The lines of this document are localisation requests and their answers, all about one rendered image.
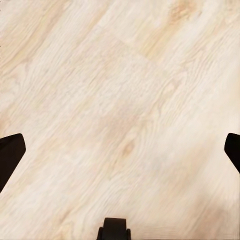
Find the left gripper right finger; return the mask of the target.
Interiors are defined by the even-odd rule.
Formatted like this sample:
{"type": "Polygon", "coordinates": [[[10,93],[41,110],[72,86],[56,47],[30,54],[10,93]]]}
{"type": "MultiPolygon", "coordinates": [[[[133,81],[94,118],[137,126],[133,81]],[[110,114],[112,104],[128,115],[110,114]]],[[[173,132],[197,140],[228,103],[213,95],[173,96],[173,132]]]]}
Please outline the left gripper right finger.
{"type": "Polygon", "coordinates": [[[224,151],[240,173],[240,135],[228,133],[224,151]]]}

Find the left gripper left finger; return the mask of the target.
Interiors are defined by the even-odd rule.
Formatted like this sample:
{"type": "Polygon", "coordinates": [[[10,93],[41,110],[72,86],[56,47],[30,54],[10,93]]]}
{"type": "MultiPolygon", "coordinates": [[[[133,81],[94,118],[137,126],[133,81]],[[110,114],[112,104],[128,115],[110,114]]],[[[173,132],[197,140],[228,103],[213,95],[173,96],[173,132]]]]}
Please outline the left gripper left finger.
{"type": "Polygon", "coordinates": [[[0,138],[0,193],[26,152],[21,133],[0,138]]]}

